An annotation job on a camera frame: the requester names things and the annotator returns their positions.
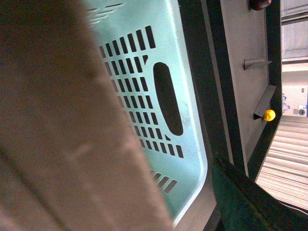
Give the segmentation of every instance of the teal plastic basket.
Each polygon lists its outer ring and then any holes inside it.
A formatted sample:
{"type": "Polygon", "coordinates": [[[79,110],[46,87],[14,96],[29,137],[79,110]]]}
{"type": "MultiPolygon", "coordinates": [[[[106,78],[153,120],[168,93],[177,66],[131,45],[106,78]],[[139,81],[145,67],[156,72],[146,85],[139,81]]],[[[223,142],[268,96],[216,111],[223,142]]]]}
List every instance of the teal plastic basket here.
{"type": "Polygon", "coordinates": [[[89,25],[177,225],[207,160],[176,0],[86,0],[89,25]]]}

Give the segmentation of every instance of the beige fabric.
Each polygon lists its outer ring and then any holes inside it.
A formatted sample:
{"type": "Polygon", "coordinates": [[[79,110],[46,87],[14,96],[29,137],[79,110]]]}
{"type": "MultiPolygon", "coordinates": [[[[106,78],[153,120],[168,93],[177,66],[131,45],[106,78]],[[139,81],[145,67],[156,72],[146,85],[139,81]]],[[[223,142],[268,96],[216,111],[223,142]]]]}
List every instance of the beige fabric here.
{"type": "Polygon", "coordinates": [[[15,2],[0,6],[0,143],[9,161],[68,230],[172,230],[82,7],[15,2]]]}
{"type": "Polygon", "coordinates": [[[308,118],[282,116],[257,184],[276,199],[308,210],[308,118]]]}

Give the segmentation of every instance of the wall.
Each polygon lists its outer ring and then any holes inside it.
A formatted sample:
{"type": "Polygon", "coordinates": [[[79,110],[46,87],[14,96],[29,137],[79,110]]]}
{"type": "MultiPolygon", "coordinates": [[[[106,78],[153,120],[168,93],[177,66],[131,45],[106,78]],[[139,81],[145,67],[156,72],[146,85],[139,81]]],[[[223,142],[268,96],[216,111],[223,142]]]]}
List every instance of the wall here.
{"type": "Polygon", "coordinates": [[[282,73],[283,86],[308,86],[307,71],[290,71],[282,73]]]}

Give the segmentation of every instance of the gray metal surface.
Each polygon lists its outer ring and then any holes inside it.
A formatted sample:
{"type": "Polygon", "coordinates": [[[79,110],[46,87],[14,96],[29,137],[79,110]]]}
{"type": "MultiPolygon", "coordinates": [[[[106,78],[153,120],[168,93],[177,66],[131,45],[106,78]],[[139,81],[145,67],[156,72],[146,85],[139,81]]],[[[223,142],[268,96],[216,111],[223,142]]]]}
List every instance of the gray metal surface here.
{"type": "Polygon", "coordinates": [[[264,113],[266,110],[268,110],[269,108],[269,103],[271,98],[273,97],[273,94],[276,90],[276,86],[273,85],[268,85],[267,88],[265,89],[255,111],[254,114],[259,116],[259,117],[263,117],[264,113]]]}
{"type": "Polygon", "coordinates": [[[243,60],[267,60],[265,11],[242,0],[221,0],[243,150],[249,157],[266,123],[253,112],[268,85],[268,67],[243,70],[243,60]]]}

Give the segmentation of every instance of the metal edge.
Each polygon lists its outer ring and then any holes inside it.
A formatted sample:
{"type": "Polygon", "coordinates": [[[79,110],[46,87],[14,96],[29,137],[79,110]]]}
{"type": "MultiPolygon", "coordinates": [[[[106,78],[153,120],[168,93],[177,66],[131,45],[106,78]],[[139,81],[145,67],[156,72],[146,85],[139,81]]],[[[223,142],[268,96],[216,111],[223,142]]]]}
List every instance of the metal edge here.
{"type": "Polygon", "coordinates": [[[272,1],[266,8],[266,27],[269,65],[269,84],[277,87],[271,101],[271,109],[276,112],[276,119],[267,123],[260,139],[248,161],[249,178],[256,180],[268,153],[282,116],[282,60],[281,60],[281,18],[280,1],[272,1]]]}

